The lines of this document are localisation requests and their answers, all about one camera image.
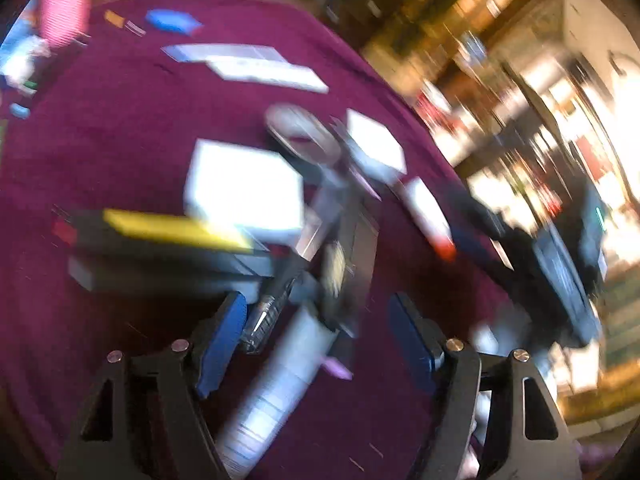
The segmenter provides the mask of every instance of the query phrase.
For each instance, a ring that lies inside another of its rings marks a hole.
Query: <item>purple tablecloth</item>
[[[145,28],[146,36],[107,23],[106,8]],[[204,27],[192,40],[159,32],[144,22],[152,8],[190,12]],[[53,206],[180,214],[195,140],[263,146],[264,111],[291,102],[325,121],[354,108],[386,124],[404,147],[410,173],[454,217],[443,190],[456,175],[424,125],[313,17],[253,0],[124,0],[94,9],[89,32],[89,47],[31,117],[10,122],[0,170],[0,373],[53,465],[108,351],[162,348],[212,311],[210,304],[85,292],[66,274],[68,247],[52,234]],[[330,92],[225,82],[202,63],[179,64],[160,50],[193,41],[274,46],[289,62],[312,67]],[[255,478],[404,478],[430,423],[430,405],[413,388],[392,341],[386,301],[405,290],[447,334],[464,337],[502,297],[468,261],[439,262],[391,196],[380,227],[354,380],[321,372]],[[236,359],[229,381],[247,369],[246,358]]]

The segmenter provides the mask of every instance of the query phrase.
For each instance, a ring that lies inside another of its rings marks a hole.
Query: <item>yellow object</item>
[[[111,25],[115,25],[118,28],[124,27],[124,18],[117,15],[112,10],[107,10],[107,12],[104,13],[104,19],[111,23]]]
[[[204,226],[186,216],[105,209],[102,218],[120,234],[158,242],[249,252],[252,244],[233,226]]]

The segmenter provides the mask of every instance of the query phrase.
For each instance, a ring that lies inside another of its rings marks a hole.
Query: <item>round metallic object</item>
[[[186,339],[176,339],[171,343],[171,350],[174,352],[184,352],[189,348],[189,342]]]
[[[521,363],[526,363],[530,358],[529,352],[523,350],[522,348],[514,350],[513,356],[515,357],[516,361],[520,361]]]
[[[460,339],[452,338],[447,340],[447,349],[452,352],[460,352],[465,347],[465,344]]]
[[[114,350],[107,355],[107,361],[110,363],[119,363],[122,361],[123,354],[120,350]]]
[[[334,135],[304,108],[276,104],[265,113],[271,135],[297,158],[312,165],[330,168],[340,158],[342,149]]]

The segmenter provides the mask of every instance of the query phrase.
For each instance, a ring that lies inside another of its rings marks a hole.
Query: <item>metal screw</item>
[[[452,352],[460,352],[465,347],[465,344],[460,339],[452,338],[447,340],[447,348]]]
[[[515,357],[516,361],[520,361],[521,363],[526,363],[530,358],[529,352],[523,350],[522,348],[514,350],[513,356]]]
[[[122,361],[122,352],[120,350],[114,350],[113,352],[109,352],[107,355],[107,361],[110,363],[119,363]]]
[[[186,339],[176,339],[171,343],[171,350],[174,352],[184,352],[189,348],[189,342]]]

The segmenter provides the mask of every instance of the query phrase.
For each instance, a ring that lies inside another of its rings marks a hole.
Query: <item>maroon cloth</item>
[[[106,22],[107,8],[146,36]],[[204,26],[194,38],[160,32],[144,21],[153,8],[190,12]],[[89,32],[89,47],[31,117],[10,121],[0,169],[0,373],[53,465],[109,351],[162,348],[187,336],[214,308],[98,298],[82,290],[66,273],[68,247],[52,234],[54,206],[181,214],[196,139],[265,146],[263,115],[277,102],[305,107],[323,121],[354,108],[386,124],[404,147],[410,173],[423,178],[451,217],[444,189],[457,180],[402,99],[345,43],[292,7],[124,0],[94,9]],[[160,50],[195,41],[274,46],[289,62],[312,67],[330,92],[225,82],[204,63],[180,64]],[[388,298],[407,291],[447,334],[462,337],[502,299],[468,261],[439,262],[396,200],[390,194],[384,200],[353,381],[320,372],[254,478],[404,478],[430,423],[430,406],[392,341]],[[253,370],[247,358],[236,358],[228,382],[246,370]],[[229,393],[226,402],[234,401]]]

